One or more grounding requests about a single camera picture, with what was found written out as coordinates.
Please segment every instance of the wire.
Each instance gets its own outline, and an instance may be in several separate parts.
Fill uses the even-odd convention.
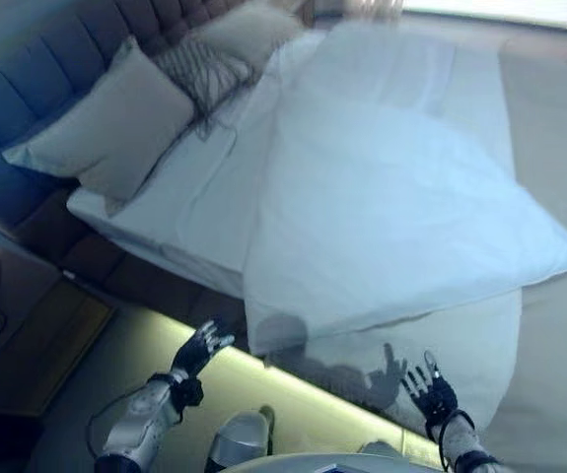
[[[126,399],[130,396],[133,396],[134,394],[136,394],[138,391],[140,391],[144,387],[145,387],[145,384],[143,384],[142,386],[138,386],[136,388],[130,389],[129,391],[126,391],[125,393],[120,394],[119,396],[116,396],[111,401],[109,401],[108,404],[106,404],[104,407],[102,407],[99,411],[97,411],[95,414],[90,416],[90,418],[88,419],[88,422],[86,423],[85,438],[86,438],[86,449],[88,450],[88,452],[90,453],[90,455],[93,457],[94,460],[96,460],[99,456],[97,455],[97,452],[95,451],[95,448],[93,447],[93,423],[99,417],[103,416],[108,410],[110,410],[112,407],[114,407],[116,404],[118,404],[120,401],[122,401],[123,399]]]

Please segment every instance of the blue tufted headboard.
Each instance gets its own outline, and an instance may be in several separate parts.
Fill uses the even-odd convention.
[[[61,116],[135,34],[154,53],[243,0],[88,0],[0,59],[0,152]],[[92,231],[65,208],[76,182],[8,165],[0,153],[0,232],[56,264]]]

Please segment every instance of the pillowcase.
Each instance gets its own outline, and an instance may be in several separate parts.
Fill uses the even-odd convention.
[[[252,68],[244,61],[195,37],[185,37],[152,60],[190,96],[203,117],[252,77]]]
[[[193,103],[128,38],[92,90],[55,123],[3,152],[8,163],[77,177],[131,199],[193,117]]]
[[[299,342],[283,315],[311,340],[567,272],[567,231],[470,136],[295,87],[279,102],[244,271],[254,353]]]
[[[195,30],[208,45],[243,59],[261,73],[272,52],[304,29],[291,14],[263,3],[246,3]]]

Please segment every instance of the robotic arm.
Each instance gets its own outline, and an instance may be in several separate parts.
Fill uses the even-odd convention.
[[[177,351],[169,372],[156,373],[130,400],[123,417],[112,427],[104,450],[95,462],[96,473],[143,473],[149,470],[161,441],[182,421],[186,406],[203,398],[197,376],[235,337],[218,321],[202,325]]]

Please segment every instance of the beige pillow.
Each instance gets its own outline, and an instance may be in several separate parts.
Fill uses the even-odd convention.
[[[3,156],[127,201],[192,117],[191,100],[129,38],[87,96]]]
[[[192,35],[262,72],[272,52],[303,29],[292,14],[250,2],[198,28]]]

